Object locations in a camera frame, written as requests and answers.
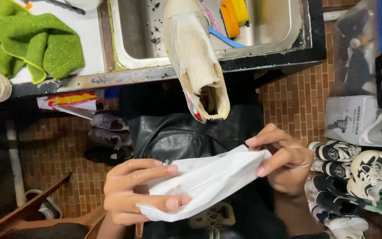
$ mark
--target gray sneaker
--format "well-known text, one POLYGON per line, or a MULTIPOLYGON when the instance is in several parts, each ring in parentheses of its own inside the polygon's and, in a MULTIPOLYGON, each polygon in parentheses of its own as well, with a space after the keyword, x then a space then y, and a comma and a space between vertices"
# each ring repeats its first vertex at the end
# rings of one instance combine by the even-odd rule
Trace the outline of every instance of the gray sneaker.
POLYGON ((129 133, 116 133, 99 128, 93 128, 88 132, 88 136, 92 141, 113 147, 115 150, 119 150, 122 146, 129 146, 132 143, 129 133))
POLYGON ((129 130, 128 122, 120 117, 111 114, 98 114, 91 120, 91 125, 110 131, 129 130))

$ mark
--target blue brush handle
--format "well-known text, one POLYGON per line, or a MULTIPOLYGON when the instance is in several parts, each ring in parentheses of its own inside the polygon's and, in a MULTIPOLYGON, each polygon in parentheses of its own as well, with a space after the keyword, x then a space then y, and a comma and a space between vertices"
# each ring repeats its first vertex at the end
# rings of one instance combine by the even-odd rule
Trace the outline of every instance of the blue brush handle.
POLYGON ((220 40, 224 41, 226 44, 234 47, 234 48, 239 48, 239 47, 244 47, 246 45, 243 45, 241 43, 235 42, 228 37, 224 36, 222 33, 218 32, 217 30, 209 27, 209 32, 215 36, 217 36, 220 40))

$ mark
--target pink brush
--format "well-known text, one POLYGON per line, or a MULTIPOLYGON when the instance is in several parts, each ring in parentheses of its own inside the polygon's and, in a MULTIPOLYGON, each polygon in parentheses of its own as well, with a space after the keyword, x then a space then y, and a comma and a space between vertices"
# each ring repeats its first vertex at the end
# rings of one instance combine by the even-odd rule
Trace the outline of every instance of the pink brush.
POLYGON ((213 23, 213 25, 215 26, 215 29, 222 33, 222 30, 220 30, 219 26, 217 25, 216 21, 215 21, 215 18, 213 17, 213 14, 210 12, 209 8, 206 6, 206 4, 204 3, 203 0, 200 0, 200 3, 203 4, 203 7, 204 9, 206 10, 207 12, 207 16, 209 17, 210 21, 213 23))

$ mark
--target hand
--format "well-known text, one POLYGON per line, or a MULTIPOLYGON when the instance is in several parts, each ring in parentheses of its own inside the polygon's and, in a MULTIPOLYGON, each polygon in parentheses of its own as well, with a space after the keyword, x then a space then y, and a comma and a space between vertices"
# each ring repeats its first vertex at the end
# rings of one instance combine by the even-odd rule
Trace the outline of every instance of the hand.
POLYGON ((256 171, 258 177, 268 177, 272 188, 296 196, 304 191, 313 161, 313 152, 276 127, 268 124, 260 133, 246 141, 250 151, 268 149, 272 157, 256 171))
POLYGON ((176 175, 178 166, 162 166, 162 162, 152 159, 126 161, 107 174, 104 186, 104 209, 112 215, 118 225, 129 226, 150 221, 141 214, 137 203, 148 203, 161 211, 168 212, 188 204, 191 198, 184 196, 150 196, 146 182, 176 175))

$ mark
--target metal spring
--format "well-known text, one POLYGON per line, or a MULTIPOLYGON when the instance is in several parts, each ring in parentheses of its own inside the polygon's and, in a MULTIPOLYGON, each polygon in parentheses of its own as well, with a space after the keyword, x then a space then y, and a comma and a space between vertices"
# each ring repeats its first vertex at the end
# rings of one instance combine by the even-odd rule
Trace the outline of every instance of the metal spring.
POLYGON ((212 87, 206 85, 205 90, 207 92, 207 96, 209 97, 209 107, 207 108, 207 113, 211 113, 215 108, 215 95, 213 93, 212 87))

